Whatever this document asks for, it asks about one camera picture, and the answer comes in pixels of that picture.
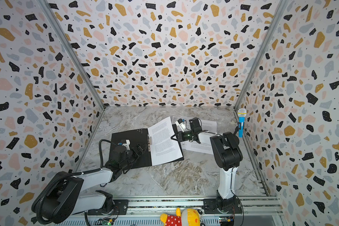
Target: clipboard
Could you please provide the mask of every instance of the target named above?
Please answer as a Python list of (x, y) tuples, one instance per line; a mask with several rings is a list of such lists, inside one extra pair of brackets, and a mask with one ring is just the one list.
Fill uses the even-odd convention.
[[(172, 124), (173, 131), (177, 133), (177, 126)], [(148, 143), (148, 130), (147, 129), (134, 129), (129, 131), (123, 131), (119, 133), (113, 133), (111, 141), (114, 143), (119, 143), (121, 140), (130, 140), (129, 148), (136, 148), (137, 144), (147, 144)], [(181, 147), (181, 143), (178, 142), (180, 146), (180, 150), (182, 153), (182, 157), (171, 162), (178, 162), (181, 160), (185, 160), (183, 157), (183, 151)], [(113, 153), (114, 145), (111, 145), (110, 152), (109, 152), (109, 159), (111, 159), (111, 154)], [(138, 160), (132, 165), (132, 169), (152, 166), (152, 158), (151, 153), (148, 149), (138, 158)]]

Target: yellow plush toy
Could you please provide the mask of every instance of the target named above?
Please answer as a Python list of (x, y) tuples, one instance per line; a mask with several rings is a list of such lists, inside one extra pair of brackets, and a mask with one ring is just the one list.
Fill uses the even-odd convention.
[(188, 208), (181, 215), (180, 208), (177, 208), (176, 216), (163, 213), (160, 219), (164, 226), (205, 226), (199, 221), (202, 214), (201, 210)]

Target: metal corner post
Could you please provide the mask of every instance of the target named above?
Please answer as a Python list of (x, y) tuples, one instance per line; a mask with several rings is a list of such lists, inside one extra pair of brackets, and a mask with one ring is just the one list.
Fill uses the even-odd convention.
[(44, 13), (46, 18), (48, 19), (51, 27), (53, 28), (53, 30), (57, 34), (58, 39), (63, 44), (65, 51), (68, 53), (68, 55), (69, 55), (70, 59), (72, 60), (74, 66), (79, 70), (79, 73), (82, 75), (82, 78), (84, 79), (89, 91), (92, 93), (93, 98), (95, 99), (97, 104), (100, 106), (101, 111), (103, 112), (104, 108), (105, 108), (104, 104), (103, 104), (102, 100), (100, 99), (97, 91), (95, 90), (92, 82), (88, 78), (87, 72), (84, 70), (84, 68), (83, 68), (82, 64), (80, 63), (79, 58), (75, 54), (71, 44), (69, 43), (68, 39), (66, 38), (66, 35), (65, 35), (63, 29), (61, 28), (59, 22), (55, 18), (53, 11), (50, 9), (49, 3), (47, 2), (47, 0), (36, 0), (36, 2), (38, 3), (42, 12)]
[(271, 21), (271, 24), (269, 26), (269, 30), (267, 31), (265, 39), (263, 40), (263, 42), (260, 46), (260, 49), (257, 52), (254, 64), (252, 65), (252, 67), (250, 69), (249, 75), (247, 76), (245, 83), (244, 83), (244, 86), (241, 89), (240, 95), (239, 95), (239, 97), (236, 101), (235, 111), (237, 111), (240, 108), (240, 105), (241, 105), (242, 99), (245, 96), (246, 90), (250, 86), (250, 82), (252, 81), (252, 79), (255, 76), (255, 72), (256, 72), (258, 66), (260, 65), (261, 59), (266, 52), (266, 48), (268, 47), (268, 45), (271, 41), (271, 38), (272, 38), (272, 36), (273, 36), (277, 26), (278, 26), (278, 23), (281, 19), (281, 16), (283, 15), (283, 13), (285, 11), (285, 8), (286, 8), (288, 2), (289, 2), (289, 0), (280, 0), (278, 7), (276, 8), (274, 18)]

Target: terrazzo wallpaper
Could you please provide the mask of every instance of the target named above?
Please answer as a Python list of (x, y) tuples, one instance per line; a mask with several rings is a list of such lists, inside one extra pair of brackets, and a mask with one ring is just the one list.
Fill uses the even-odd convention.
[(0, 225), (38, 225), (32, 202), (74, 169), (99, 111), (37, 2), (0, 1)]
[(243, 106), (288, 224), (339, 226), (339, 0), (289, 1)]
[(106, 106), (230, 106), (276, 0), (49, 0)]

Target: marble tabletop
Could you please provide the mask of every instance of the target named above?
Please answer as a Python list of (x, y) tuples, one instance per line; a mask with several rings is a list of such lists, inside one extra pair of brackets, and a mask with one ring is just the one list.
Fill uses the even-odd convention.
[[(217, 133), (233, 132), (236, 127), (232, 107), (107, 107), (80, 170), (99, 167), (100, 139), (110, 140), (112, 133), (116, 132), (148, 128), (168, 116), (216, 121)], [(102, 143), (104, 163), (109, 157), (109, 145)], [(236, 195), (264, 196), (264, 189), (256, 178), (243, 139), (240, 139), (239, 147), (243, 160), (235, 177)], [(113, 196), (215, 196), (219, 185), (219, 167), (213, 155), (183, 150), (183, 156), (183, 161), (131, 169), (105, 187), (94, 186), (86, 192), (100, 189)]]

